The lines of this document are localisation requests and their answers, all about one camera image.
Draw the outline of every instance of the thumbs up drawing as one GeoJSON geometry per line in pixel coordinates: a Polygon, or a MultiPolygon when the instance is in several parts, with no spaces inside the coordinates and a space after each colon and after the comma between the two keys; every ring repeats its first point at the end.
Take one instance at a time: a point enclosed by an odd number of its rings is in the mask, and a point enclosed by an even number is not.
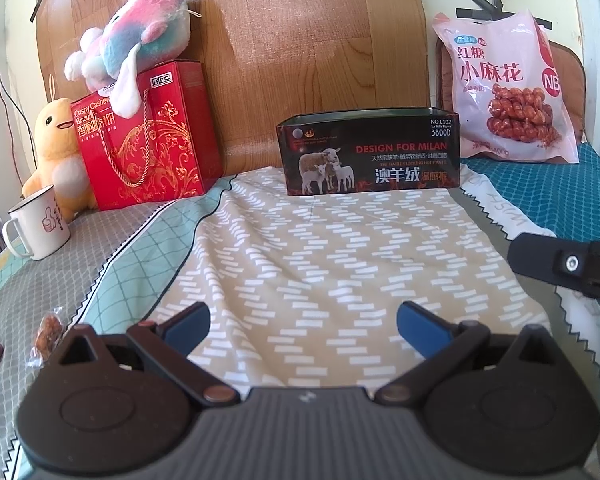
{"type": "Polygon", "coordinates": [[[50,233],[56,228],[56,220],[51,216],[51,208],[47,207],[45,217],[42,219],[42,227],[47,233],[50,233]]]}

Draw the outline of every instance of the red gift box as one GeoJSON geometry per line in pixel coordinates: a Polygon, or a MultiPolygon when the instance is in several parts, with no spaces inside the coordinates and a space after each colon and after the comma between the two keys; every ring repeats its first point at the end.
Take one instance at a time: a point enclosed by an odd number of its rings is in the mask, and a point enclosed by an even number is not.
{"type": "Polygon", "coordinates": [[[111,110],[111,88],[71,105],[101,210],[205,194],[222,175],[200,63],[155,66],[138,75],[138,89],[144,105],[130,119],[111,110]]]}

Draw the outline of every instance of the wrapped snack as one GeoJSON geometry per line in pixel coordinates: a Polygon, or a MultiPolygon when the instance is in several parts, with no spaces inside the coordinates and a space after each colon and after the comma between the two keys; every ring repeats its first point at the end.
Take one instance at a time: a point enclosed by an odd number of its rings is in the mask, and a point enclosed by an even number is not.
{"type": "Polygon", "coordinates": [[[438,14],[433,28],[453,63],[461,156],[578,161],[549,41],[530,12],[486,23],[438,14]]]}
{"type": "Polygon", "coordinates": [[[33,367],[42,366],[49,359],[51,352],[53,352],[60,341],[62,332],[64,332],[64,326],[58,317],[58,310],[56,309],[56,312],[49,312],[42,318],[40,327],[34,338],[27,365],[33,367]]]}

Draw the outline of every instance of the sheep picture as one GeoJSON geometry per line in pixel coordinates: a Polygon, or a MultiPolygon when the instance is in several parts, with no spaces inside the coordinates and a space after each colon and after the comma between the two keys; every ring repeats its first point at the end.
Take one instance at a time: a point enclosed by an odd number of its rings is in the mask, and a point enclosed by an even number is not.
{"type": "Polygon", "coordinates": [[[355,182],[353,180],[353,169],[351,166],[341,166],[339,162],[333,162],[331,164],[333,171],[336,174],[338,181],[338,192],[341,191],[341,186],[344,184],[344,191],[347,191],[349,187],[353,188],[355,182]]]}
{"type": "Polygon", "coordinates": [[[311,191],[311,183],[315,182],[318,185],[318,194],[322,194],[322,184],[326,176],[327,164],[316,165],[317,171],[307,170],[302,174],[302,192],[313,194],[311,191]]]}
{"type": "Polygon", "coordinates": [[[307,171],[315,171],[315,168],[317,168],[318,166],[321,166],[323,164],[326,165],[328,163],[330,163],[329,167],[325,170],[327,190],[330,191],[333,189],[334,183],[332,181],[332,178],[334,178],[336,175],[333,171],[333,168],[331,167],[331,164],[333,164],[334,162],[338,164],[340,163],[340,159],[338,158],[339,151],[340,148],[327,148],[318,153],[305,153],[303,156],[300,157],[299,170],[300,176],[302,176],[302,189],[304,189],[304,174],[307,171]]]}

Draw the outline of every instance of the white enamel mug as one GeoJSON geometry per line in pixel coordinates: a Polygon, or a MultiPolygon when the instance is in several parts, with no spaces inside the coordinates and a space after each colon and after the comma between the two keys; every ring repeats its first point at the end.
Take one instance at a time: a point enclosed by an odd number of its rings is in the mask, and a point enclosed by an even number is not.
{"type": "Polygon", "coordinates": [[[41,260],[62,247],[71,233],[64,221],[53,186],[47,186],[13,206],[2,226],[2,236],[9,250],[19,258],[41,260]],[[7,230],[13,224],[26,252],[19,252],[7,230]]]}

